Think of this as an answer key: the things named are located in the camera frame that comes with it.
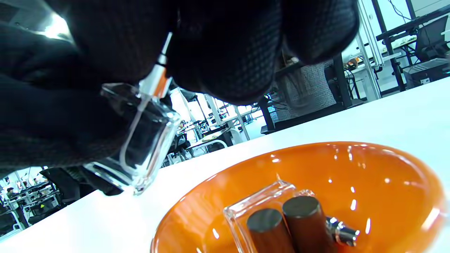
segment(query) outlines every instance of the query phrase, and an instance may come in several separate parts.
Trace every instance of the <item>gloved hand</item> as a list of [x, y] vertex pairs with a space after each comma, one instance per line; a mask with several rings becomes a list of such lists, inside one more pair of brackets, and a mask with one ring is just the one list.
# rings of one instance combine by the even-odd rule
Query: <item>gloved hand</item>
[[0, 27], [0, 176], [117, 152], [129, 122], [99, 96], [101, 84], [146, 77], [168, 32], [167, 74], [241, 105], [269, 89], [283, 43], [313, 64], [339, 54], [359, 28], [354, 0], [46, 2], [72, 43]]

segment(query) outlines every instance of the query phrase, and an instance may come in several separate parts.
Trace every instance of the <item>gray patterned clothing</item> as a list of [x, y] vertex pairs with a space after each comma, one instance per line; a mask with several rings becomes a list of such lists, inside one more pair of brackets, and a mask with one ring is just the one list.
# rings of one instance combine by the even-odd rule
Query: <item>gray patterned clothing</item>
[[300, 117], [336, 104], [324, 72], [325, 68], [332, 64], [333, 61], [330, 60], [304, 66], [277, 82], [279, 98], [288, 105], [288, 110], [277, 111], [279, 121]]

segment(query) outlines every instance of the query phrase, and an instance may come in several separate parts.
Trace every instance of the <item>orange component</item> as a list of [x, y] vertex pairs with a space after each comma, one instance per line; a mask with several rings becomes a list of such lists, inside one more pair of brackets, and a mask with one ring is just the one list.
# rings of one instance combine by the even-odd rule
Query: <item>orange component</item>
[[154, 92], [154, 95], [158, 98], [163, 98], [166, 95], [169, 84], [167, 84], [168, 78], [166, 77], [166, 69], [162, 72], [161, 79], [159, 79], [158, 86]]
[[166, 214], [151, 252], [235, 253], [223, 209], [277, 178], [310, 189], [327, 216], [360, 230], [340, 253], [423, 252], [444, 224], [436, 175], [405, 152], [356, 142], [282, 149], [236, 164], [199, 184]]

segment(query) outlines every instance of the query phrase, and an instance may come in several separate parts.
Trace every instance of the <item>clear glass bottle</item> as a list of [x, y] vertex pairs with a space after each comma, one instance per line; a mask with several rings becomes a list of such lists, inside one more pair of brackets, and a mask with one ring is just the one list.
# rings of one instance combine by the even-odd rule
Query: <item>clear glass bottle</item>
[[116, 155], [86, 168], [123, 190], [131, 187], [139, 195], [154, 181], [181, 117], [157, 96], [143, 94], [129, 84], [105, 84], [102, 95], [130, 122], [129, 130]]

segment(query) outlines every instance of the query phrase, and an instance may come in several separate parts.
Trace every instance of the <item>black box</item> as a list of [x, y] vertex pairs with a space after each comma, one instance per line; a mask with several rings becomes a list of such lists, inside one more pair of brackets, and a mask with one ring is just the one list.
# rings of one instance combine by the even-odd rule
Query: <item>black box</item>
[[436, 58], [403, 69], [406, 86], [412, 89], [436, 80], [450, 77], [450, 63], [448, 59]]

